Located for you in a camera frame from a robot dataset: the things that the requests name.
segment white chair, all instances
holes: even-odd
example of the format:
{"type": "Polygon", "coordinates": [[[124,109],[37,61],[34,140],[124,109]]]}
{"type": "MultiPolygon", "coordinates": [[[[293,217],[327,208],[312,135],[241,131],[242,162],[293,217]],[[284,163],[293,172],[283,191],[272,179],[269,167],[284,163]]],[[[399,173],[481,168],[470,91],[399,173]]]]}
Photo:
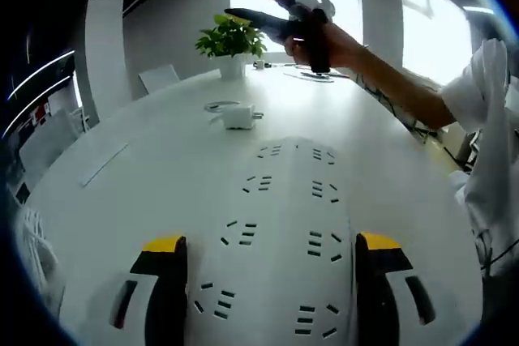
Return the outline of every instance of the white chair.
{"type": "Polygon", "coordinates": [[[24,180],[32,190],[46,170],[78,138],[68,114],[60,109],[42,126],[36,128],[19,150],[25,168],[24,180]]]}
{"type": "Polygon", "coordinates": [[[90,126],[87,124],[88,116],[84,114],[84,108],[79,107],[70,113],[72,125],[78,132],[78,134],[86,133],[90,130],[90,126]]]}
{"type": "Polygon", "coordinates": [[[164,65],[156,69],[146,70],[143,73],[139,73],[139,77],[148,93],[159,91],[180,81],[173,65],[164,65]]]}

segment cable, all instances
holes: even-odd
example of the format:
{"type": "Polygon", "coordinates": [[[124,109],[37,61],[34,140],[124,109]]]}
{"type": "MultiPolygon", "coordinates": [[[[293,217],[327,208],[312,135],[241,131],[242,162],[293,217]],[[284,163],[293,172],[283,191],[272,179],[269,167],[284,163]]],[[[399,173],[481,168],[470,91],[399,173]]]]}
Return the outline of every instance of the cable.
{"type": "Polygon", "coordinates": [[[239,101],[232,100],[224,100],[224,101],[213,101],[212,103],[207,103],[204,106],[204,110],[208,113],[221,113],[226,106],[228,105],[239,105],[239,101]]]}
{"type": "Polygon", "coordinates": [[[496,261],[500,260],[505,254],[507,254],[511,249],[513,249],[513,247],[519,243],[519,239],[516,239],[516,241],[511,244],[503,253],[501,253],[500,255],[498,255],[497,257],[495,257],[494,259],[492,259],[487,265],[483,265],[481,267],[481,270],[483,269],[486,269],[488,268],[490,265],[492,265],[493,263],[495,263],[496,261]]]}

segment green plant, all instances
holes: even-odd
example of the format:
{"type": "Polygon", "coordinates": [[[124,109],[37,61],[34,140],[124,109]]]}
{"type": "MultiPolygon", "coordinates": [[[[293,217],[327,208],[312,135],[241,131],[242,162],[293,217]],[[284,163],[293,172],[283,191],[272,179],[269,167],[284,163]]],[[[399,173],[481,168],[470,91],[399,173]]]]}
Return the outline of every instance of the green plant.
{"type": "Polygon", "coordinates": [[[251,53],[261,57],[267,50],[261,42],[264,35],[251,28],[247,21],[227,15],[215,15],[217,26],[212,30],[200,30],[202,36],[196,42],[196,48],[208,57],[251,53]]]}

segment white pillar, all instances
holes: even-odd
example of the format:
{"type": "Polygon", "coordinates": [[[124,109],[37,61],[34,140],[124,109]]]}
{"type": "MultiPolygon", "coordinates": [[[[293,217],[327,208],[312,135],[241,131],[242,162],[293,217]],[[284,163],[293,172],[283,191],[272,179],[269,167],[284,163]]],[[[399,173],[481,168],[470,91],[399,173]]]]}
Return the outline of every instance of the white pillar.
{"type": "Polygon", "coordinates": [[[92,128],[99,123],[97,116],[96,103],[92,98],[92,90],[88,81],[87,54],[85,48],[85,31],[84,25],[87,14],[87,5],[85,3],[83,13],[78,18],[74,34],[71,38],[71,45],[74,48],[74,65],[75,74],[77,76],[79,94],[83,103],[83,110],[88,117],[88,125],[92,128]]]}
{"type": "Polygon", "coordinates": [[[396,69],[402,69],[404,16],[402,0],[362,0],[363,43],[396,69]]]}
{"type": "Polygon", "coordinates": [[[122,35],[122,0],[88,0],[84,29],[88,81],[101,122],[132,102],[122,35]]]}

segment white power adapter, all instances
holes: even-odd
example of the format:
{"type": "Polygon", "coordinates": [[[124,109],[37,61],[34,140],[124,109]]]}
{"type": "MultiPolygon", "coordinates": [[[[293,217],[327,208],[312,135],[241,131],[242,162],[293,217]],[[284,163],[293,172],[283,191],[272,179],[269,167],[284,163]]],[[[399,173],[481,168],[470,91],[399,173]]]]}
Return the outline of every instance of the white power adapter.
{"type": "Polygon", "coordinates": [[[221,120],[227,130],[250,130],[254,127],[255,120],[263,117],[262,113],[254,112],[254,105],[235,105],[221,112],[221,120]]]}

